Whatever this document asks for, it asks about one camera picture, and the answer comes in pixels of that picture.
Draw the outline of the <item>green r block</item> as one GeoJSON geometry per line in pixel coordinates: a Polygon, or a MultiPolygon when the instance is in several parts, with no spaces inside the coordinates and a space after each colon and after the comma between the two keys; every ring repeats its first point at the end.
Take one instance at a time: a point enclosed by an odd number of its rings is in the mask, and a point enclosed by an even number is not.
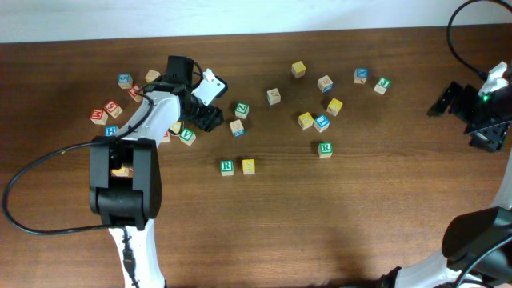
{"type": "Polygon", "coordinates": [[[220,169],[222,176],[234,175],[234,162],[231,160],[223,160],[220,162],[220,169]]]}
{"type": "Polygon", "coordinates": [[[334,150],[331,142],[321,142],[318,144],[318,156],[320,158],[329,158],[334,150]]]}

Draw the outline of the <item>yellow S block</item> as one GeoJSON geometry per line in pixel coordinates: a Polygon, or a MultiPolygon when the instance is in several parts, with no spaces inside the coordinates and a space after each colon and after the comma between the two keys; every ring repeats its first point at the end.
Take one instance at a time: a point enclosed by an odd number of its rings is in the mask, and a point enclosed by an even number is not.
{"type": "Polygon", "coordinates": [[[244,175],[255,174],[255,160],[254,159],[243,159],[242,160],[242,172],[244,175]]]}

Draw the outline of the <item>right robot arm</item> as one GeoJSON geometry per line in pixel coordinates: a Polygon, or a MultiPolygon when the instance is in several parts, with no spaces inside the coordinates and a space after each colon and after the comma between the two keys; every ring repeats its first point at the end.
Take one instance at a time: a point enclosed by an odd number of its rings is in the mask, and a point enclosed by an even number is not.
{"type": "MultiPolygon", "coordinates": [[[[466,124],[470,146],[499,152],[511,132],[511,67],[500,62],[481,89],[452,82],[429,108],[430,117],[455,115],[466,124]]],[[[496,287],[511,281],[511,170],[490,207],[454,218],[439,252],[400,266],[377,287],[496,287]]]]}

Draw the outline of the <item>green V block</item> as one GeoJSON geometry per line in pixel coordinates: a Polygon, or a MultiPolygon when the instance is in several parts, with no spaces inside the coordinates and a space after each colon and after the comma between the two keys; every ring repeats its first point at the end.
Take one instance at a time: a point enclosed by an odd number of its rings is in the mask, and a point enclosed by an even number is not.
{"type": "Polygon", "coordinates": [[[179,139],[181,142],[191,146],[196,140],[196,134],[192,130],[188,128],[184,128],[183,131],[179,135],[179,139]]]}

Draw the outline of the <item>plain wood yellow-side block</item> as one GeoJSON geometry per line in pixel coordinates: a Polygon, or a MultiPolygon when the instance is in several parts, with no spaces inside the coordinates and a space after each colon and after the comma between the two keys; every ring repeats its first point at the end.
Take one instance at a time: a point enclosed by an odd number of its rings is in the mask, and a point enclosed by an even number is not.
{"type": "Polygon", "coordinates": [[[157,82],[161,79],[161,74],[156,70],[148,70],[145,76],[147,83],[157,82]]]}

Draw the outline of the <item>red A block lower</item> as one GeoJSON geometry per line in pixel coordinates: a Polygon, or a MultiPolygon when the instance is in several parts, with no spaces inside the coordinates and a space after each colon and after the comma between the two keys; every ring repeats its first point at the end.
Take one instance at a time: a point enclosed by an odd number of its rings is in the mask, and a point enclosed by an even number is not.
{"type": "Polygon", "coordinates": [[[162,139],[162,142],[170,142],[171,136],[169,131],[167,131],[162,139]]]}

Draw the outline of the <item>red A block upper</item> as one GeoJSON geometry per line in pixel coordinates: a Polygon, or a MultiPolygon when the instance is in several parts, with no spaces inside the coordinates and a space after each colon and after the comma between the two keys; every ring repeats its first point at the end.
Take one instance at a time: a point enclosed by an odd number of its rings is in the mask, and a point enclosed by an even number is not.
{"type": "Polygon", "coordinates": [[[131,88],[128,89],[130,97],[136,102],[140,102],[142,100],[142,96],[138,94],[139,90],[140,87],[137,84],[134,84],[131,88]]]}

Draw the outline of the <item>red 9 block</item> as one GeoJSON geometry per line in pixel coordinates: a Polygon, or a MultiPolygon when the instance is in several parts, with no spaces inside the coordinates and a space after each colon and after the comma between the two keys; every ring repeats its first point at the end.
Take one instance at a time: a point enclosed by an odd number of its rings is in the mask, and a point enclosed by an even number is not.
{"type": "Polygon", "coordinates": [[[110,100],[104,105],[104,110],[113,118],[118,117],[122,113],[122,108],[115,101],[110,100]]]}

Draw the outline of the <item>blue H block upper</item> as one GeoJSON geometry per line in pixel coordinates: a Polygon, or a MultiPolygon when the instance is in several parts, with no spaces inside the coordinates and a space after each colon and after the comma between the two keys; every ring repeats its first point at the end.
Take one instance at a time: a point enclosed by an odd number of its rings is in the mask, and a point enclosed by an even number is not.
{"type": "Polygon", "coordinates": [[[107,136],[107,137],[115,136],[115,133],[117,131],[118,131],[117,126],[107,126],[105,128],[105,136],[107,136]]]}

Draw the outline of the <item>yellow block top right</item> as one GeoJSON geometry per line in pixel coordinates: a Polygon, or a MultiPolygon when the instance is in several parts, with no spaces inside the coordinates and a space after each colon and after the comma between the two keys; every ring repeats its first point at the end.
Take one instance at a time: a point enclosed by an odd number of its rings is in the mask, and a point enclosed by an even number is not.
{"type": "Polygon", "coordinates": [[[298,61],[292,64],[291,73],[295,78],[300,78],[305,75],[306,67],[302,61],[298,61]]]}

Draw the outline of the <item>green J block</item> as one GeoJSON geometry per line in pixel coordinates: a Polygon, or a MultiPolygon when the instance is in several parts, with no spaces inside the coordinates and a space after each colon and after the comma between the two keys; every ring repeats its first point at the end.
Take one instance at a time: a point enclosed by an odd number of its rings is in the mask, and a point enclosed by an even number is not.
{"type": "Polygon", "coordinates": [[[391,80],[388,78],[380,78],[374,87],[374,91],[380,95],[384,95],[384,93],[389,89],[390,84],[391,80]]]}

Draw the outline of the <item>yellow block bottom left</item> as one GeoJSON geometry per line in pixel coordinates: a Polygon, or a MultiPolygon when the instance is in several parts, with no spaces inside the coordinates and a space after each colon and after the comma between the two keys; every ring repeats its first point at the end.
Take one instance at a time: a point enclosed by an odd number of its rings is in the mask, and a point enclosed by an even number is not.
{"type": "Polygon", "coordinates": [[[111,174],[115,177],[129,177],[130,176],[130,169],[127,167],[122,166],[119,169],[112,169],[111,174]]]}

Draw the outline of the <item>yellow block lower right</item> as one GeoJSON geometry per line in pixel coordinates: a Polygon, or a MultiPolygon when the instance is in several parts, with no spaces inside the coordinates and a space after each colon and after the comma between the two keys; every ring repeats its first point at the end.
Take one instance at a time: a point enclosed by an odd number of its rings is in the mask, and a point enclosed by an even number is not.
{"type": "Polygon", "coordinates": [[[305,130],[312,127],[314,119],[309,112],[305,112],[298,116],[298,124],[303,130],[305,130]]]}

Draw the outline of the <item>wood block blue-side right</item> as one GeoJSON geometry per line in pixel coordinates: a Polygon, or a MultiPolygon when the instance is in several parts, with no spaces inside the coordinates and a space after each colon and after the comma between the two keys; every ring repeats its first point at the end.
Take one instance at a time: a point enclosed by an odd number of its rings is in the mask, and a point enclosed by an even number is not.
{"type": "Polygon", "coordinates": [[[333,81],[331,80],[331,78],[328,75],[321,77],[317,81],[317,86],[320,89],[320,91],[323,93],[330,91],[333,88],[333,85],[334,85],[333,81]]]}

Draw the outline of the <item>blue X block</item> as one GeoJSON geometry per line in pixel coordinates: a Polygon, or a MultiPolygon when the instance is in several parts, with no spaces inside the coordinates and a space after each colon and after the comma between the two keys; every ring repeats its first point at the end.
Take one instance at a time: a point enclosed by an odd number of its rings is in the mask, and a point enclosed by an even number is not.
{"type": "Polygon", "coordinates": [[[357,67],[354,71],[353,80],[355,84],[365,84],[369,77],[369,71],[367,68],[357,67]]]}

